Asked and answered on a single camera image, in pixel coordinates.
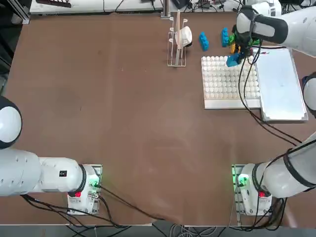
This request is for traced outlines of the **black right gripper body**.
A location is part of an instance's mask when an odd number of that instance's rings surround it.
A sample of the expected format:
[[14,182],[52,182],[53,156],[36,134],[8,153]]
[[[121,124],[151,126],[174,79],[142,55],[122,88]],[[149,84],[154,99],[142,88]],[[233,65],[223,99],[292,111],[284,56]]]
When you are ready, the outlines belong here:
[[251,47],[252,46],[252,37],[251,32],[234,32],[235,43],[240,47]]

